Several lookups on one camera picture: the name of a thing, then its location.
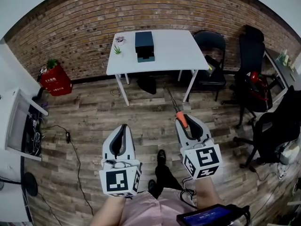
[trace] black shoe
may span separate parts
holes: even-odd
[[[157,155],[157,162],[158,165],[165,165],[166,163],[166,154],[164,150],[159,150],[158,155]]]
[[[155,180],[150,180],[149,181],[149,191],[152,190],[156,186]]]

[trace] orange handle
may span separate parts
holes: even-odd
[[[175,114],[175,116],[177,117],[177,119],[182,122],[182,125],[184,126],[184,128],[188,127],[187,121],[184,117],[184,113],[182,111],[179,111]]]

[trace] black pants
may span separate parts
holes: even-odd
[[[149,192],[154,198],[158,198],[163,191],[164,187],[173,188],[177,190],[183,190],[177,179],[171,174],[169,168],[166,165],[158,165],[155,170],[157,176],[157,183],[154,188]]]

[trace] person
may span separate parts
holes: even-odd
[[[179,225],[176,216],[195,210],[180,200],[183,190],[166,166],[166,154],[160,150],[155,173],[157,182],[149,181],[149,190],[138,193],[132,199],[109,197],[95,214],[90,226],[171,226]],[[195,181],[197,209],[222,204],[211,177]],[[183,199],[194,205],[187,194]]]

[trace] gray desk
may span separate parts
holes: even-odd
[[[277,102],[284,94],[287,92],[288,88],[293,85],[295,90],[301,90],[301,77],[294,69],[293,71],[288,66],[283,66],[278,60],[279,53],[266,48],[265,56],[268,57],[269,61],[275,68],[278,76],[280,77],[285,89],[282,90],[275,98],[273,98],[273,103]]]

